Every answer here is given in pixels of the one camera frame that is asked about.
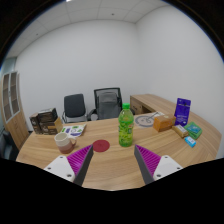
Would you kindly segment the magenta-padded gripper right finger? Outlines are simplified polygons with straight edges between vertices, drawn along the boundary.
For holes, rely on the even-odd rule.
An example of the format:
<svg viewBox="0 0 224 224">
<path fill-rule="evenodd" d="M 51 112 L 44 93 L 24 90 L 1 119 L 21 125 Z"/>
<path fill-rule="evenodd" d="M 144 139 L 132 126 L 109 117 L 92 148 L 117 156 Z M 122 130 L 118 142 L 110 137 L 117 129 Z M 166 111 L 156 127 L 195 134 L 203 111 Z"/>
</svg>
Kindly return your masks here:
<svg viewBox="0 0 224 224">
<path fill-rule="evenodd" d="M 154 152 L 136 145 L 134 155 L 145 184 L 152 183 L 182 169 L 170 156 L 159 156 Z"/>
</svg>

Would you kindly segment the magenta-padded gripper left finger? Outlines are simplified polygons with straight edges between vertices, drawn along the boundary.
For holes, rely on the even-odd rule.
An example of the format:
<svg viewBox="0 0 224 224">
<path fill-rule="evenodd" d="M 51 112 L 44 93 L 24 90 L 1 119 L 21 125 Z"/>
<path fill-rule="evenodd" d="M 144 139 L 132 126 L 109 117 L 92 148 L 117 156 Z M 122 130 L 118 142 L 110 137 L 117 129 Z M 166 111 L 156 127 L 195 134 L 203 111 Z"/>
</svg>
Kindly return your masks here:
<svg viewBox="0 0 224 224">
<path fill-rule="evenodd" d="M 58 156 L 44 170 L 81 186 L 92 156 L 93 146 L 89 145 L 69 156 Z"/>
</svg>

